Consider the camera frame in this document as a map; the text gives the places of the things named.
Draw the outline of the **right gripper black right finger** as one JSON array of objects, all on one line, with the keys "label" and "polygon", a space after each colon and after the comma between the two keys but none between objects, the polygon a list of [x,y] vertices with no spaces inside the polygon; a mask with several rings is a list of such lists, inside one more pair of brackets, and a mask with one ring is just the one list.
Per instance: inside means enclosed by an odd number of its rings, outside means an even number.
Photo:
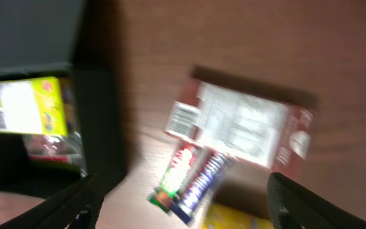
[{"label": "right gripper black right finger", "polygon": [[366,221],[279,172],[269,175],[267,194],[275,229],[366,229]]}]

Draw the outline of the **yellow green snack box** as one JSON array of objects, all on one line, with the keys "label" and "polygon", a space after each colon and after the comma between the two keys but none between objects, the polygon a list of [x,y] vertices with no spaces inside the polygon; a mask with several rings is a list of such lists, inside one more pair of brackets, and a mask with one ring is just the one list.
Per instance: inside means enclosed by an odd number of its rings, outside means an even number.
[{"label": "yellow green snack box", "polygon": [[0,81],[0,133],[67,136],[60,81]]}]

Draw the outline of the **green snack bag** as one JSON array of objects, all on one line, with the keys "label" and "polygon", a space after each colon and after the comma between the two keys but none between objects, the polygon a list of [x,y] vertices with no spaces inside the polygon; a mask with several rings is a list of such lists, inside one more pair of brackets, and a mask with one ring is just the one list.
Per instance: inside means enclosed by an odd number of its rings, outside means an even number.
[{"label": "green snack bag", "polygon": [[86,176],[82,138],[78,132],[61,135],[23,135],[29,160],[46,168],[65,169]]}]

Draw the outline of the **yellow plastic bottle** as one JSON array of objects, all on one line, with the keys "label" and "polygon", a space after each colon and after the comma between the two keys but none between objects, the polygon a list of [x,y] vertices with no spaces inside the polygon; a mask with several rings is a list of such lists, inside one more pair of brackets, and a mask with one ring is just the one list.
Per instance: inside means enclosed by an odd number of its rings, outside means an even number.
[{"label": "yellow plastic bottle", "polygon": [[221,204],[211,204],[202,229],[273,229],[268,219],[253,216]]}]

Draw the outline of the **black cardboard box with lid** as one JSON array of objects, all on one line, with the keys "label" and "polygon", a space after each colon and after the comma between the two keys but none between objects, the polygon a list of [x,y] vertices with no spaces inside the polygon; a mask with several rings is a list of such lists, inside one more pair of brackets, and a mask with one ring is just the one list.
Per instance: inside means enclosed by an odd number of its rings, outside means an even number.
[{"label": "black cardboard box with lid", "polygon": [[121,108],[99,55],[109,1],[0,0],[0,191],[48,198],[126,176]]}]

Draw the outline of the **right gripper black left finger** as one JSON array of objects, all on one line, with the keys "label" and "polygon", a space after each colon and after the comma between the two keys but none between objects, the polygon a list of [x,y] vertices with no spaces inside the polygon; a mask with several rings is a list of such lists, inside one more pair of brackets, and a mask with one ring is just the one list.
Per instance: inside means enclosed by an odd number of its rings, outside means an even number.
[{"label": "right gripper black left finger", "polygon": [[100,179],[90,174],[1,224],[0,229],[95,229],[103,201]]}]

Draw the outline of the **brown chocolate box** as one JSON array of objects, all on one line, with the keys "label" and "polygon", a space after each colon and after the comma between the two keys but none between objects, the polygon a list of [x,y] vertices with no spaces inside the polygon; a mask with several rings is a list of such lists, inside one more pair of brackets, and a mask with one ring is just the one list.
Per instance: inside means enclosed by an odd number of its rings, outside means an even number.
[{"label": "brown chocolate box", "polygon": [[165,132],[296,179],[314,120],[311,108],[189,78]]}]

